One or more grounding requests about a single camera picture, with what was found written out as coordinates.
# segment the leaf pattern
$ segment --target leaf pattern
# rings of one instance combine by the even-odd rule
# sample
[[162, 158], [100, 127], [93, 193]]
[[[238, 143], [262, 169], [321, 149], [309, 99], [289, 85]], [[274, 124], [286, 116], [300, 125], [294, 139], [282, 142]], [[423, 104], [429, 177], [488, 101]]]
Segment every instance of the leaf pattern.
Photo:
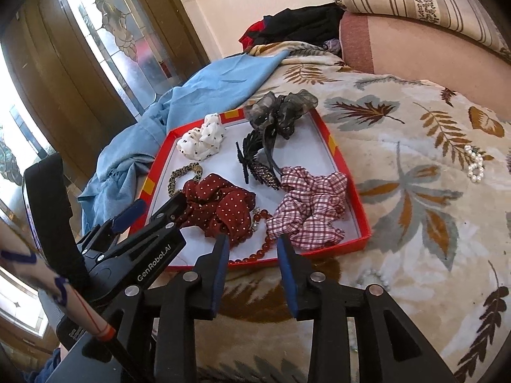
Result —
[[399, 107], [399, 102], [380, 101], [373, 95], [364, 96], [353, 103], [344, 98], [332, 98], [325, 101], [325, 107], [333, 112], [323, 116], [329, 123], [341, 123], [341, 131], [359, 131], [370, 128], [384, 118], [404, 124], [398, 118], [390, 116]]
[[509, 171], [509, 174], [511, 174], [511, 149], [509, 150], [509, 153], [506, 157], [506, 165], [507, 165], [507, 171]]
[[499, 328], [502, 324], [501, 312], [507, 310], [507, 304], [503, 298], [509, 295], [509, 289], [507, 286], [499, 286], [497, 272], [492, 263], [490, 261], [488, 261], [488, 263], [495, 274], [497, 289], [486, 298], [483, 306], [487, 308], [484, 314], [479, 317], [482, 323], [477, 329], [477, 336], [471, 344], [468, 353], [458, 362], [458, 366], [460, 367], [454, 372], [454, 377], [456, 377], [459, 383], [465, 382], [467, 374], [469, 377], [474, 375], [477, 359], [479, 359], [481, 363], [484, 362], [488, 343], [490, 343], [490, 345], [493, 344], [495, 329]]
[[421, 186], [440, 177], [436, 165], [419, 165], [407, 173], [400, 162], [400, 145], [397, 147], [397, 181], [368, 180], [357, 185], [364, 203], [381, 203], [400, 194], [398, 204], [373, 226], [368, 249], [397, 252], [408, 243], [422, 225], [424, 246], [451, 270], [458, 243], [458, 228], [454, 218], [441, 209], [462, 196], [452, 190], [437, 190]]
[[477, 109], [476, 107], [470, 107], [469, 109], [470, 122], [472, 122], [472, 128], [475, 130], [481, 130], [490, 135], [495, 135], [498, 138], [504, 136], [504, 127], [499, 121], [492, 119], [486, 112]]
[[219, 368], [198, 367], [198, 383], [306, 383], [307, 377], [297, 366], [282, 360], [280, 370], [267, 360], [254, 356], [256, 368], [234, 361], [236, 368], [220, 364]]
[[506, 213], [507, 229], [509, 230], [509, 237], [511, 237], [511, 212]]
[[396, 82], [401, 85], [423, 85], [420, 80], [405, 80], [394, 75], [382, 76], [379, 78], [363, 78], [355, 82], [355, 87], [363, 91], [367, 85], [375, 83]]
[[264, 53], [265, 51], [273, 49], [275, 46], [278, 46], [278, 45], [280, 45], [280, 43], [268, 43], [268, 44], [265, 44], [264, 46], [259, 48], [258, 53], [259, 54]]
[[[445, 157], [450, 150], [450, 158], [453, 164], [458, 161], [462, 169], [465, 168], [465, 164], [471, 164], [472, 160], [465, 153], [464, 148], [467, 144], [472, 145], [472, 141], [457, 126], [458, 123], [453, 120], [452, 116], [444, 111], [429, 111], [420, 103], [414, 103], [426, 111], [420, 117], [420, 120], [424, 121], [422, 126], [423, 128], [428, 128], [426, 133], [428, 137], [435, 136], [435, 148], [441, 146], [442, 156]], [[485, 151], [479, 150], [479, 152], [484, 161], [494, 159], [491, 155], [486, 154]]]
[[320, 84], [337, 82], [338, 79], [327, 78], [318, 66], [312, 64], [293, 65], [284, 73], [284, 79], [293, 84]]
[[336, 72], [353, 72], [353, 69], [349, 67], [342, 59], [339, 60], [339, 62], [335, 62], [334, 66], [340, 66]]
[[456, 95], [457, 95], [456, 92], [451, 91], [448, 88], [444, 88], [443, 91], [441, 91], [440, 93], [440, 98], [442, 98], [442, 101], [444, 101], [450, 107], [454, 107], [453, 104], [451, 103], [451, 98]]
[[330, 52], [321, 47], [313, 47], [306, 49], [295, 49], [290, 50], [288, 57], [304, 57], [304, 56], [328, 56]]
[[[328, 278], [340, 280], [341, 270], [336, 259], [315, 259], [311, 262], [317, 271], [323, 272]], [[226, 287], [219, 313], [253, 323], [279, 323], [291, 319], [282, 281], [266, 291], [264, 295], [256, 296], [260, 282], [259, 278], [253, 278], [248, 283], [239, 283], [231, 288]]]

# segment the window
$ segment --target window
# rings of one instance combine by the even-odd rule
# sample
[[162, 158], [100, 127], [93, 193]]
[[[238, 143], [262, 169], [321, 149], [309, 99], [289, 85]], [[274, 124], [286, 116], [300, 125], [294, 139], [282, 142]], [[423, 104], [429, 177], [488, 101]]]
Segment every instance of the window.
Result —
[[180, 78], [138, 0], [68, 0], [87, 43], [138, 117]]
[[[19, 98], [1, 47], [0, 81], [0, 217], [22, 240], [31, 243], [21, 191], [22, 174], [46, 157], [51, 147]], [[48, 325], [37, 291], [2, 268], [0, 316], [39, 337]]]
[[43, 337], [48, 319], [37, 291], [0, 268], [0, 315], [38, 337]]

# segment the floral bedspread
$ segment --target floral bedspread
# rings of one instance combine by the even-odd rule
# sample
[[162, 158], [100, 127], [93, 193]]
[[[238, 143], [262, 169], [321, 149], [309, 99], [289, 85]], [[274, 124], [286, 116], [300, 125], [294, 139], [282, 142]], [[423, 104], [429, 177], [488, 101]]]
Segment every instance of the floral bedspread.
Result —
[[[511, 329], [511, 125], [448, 88], [357, 73], [304, 43], [251, 54], [284, 48], [249, 102], [300, 89], [319, 99], [373, 230], [365, 250], [317, 269], [350, 286], [381, 283], [457, 380], [476, 382]], [[467, 144], [484, 157], [481, 183], [467, 177]], [[230, 272], [218, 318], [197, 322], [196, 338], [201, 382], [307, 381], [312, 322], [291, 318], [277, 267]], [[355, 339], [351, 348], [355, 363]]]

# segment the black sheer scrunchie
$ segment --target black sheer scrunchie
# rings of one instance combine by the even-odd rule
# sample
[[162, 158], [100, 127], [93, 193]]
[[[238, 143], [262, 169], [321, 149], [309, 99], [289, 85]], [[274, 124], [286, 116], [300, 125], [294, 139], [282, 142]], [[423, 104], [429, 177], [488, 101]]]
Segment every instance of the black sheer scrunchie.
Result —
[[[273, 148], [277, 135], [288, 140], [294, 133], [294, 123], [311, 109], [316, 108], [318, 99], [309, 91], [302, 89], [298, 93], [275, 97], [268, 92], [257, 103], [243, 107], [245, 118], [254, 130], [243, 139], [243, 152], [238, 143], [238, 161], [243, 166], [245, 183], [248, 184], [248, 172], [262, 184], [275, 190], [280, 187], [275, 172], [282, 174], [273, 160]], [[259, 150], [264, 149], [268, 164], [257, 160]]]

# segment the scrunchie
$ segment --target scrunchie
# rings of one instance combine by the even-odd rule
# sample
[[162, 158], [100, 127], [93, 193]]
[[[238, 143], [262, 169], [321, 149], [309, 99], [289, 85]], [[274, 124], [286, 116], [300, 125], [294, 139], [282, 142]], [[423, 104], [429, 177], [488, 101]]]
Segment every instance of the scrunchie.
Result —
[[305, 250], [343, 240], [344, 231], [332, 222], [346, 210], [346, 175], [311, 176], [303, 167], [283, 167], [282, 173], [280, 185], [288, 193], [266, 221], [270, 239], [287, 233], [293, 245]]
[[193, 128], [177, 142], [177, 149], [189, 160], [201, 161], [220, 151], [225, 136], [218, 114], [208, 114], [200, 128]]
[[251, 235], [250, 212], [256, 205], [255, 193], [235, 186], [218, 174], [210, 174], [200, 183], [188, 180], [183, 193], [187, 208], [176, 221], [180, 228], [198, 226], [206, 237], [225, 233], [231, 248]]

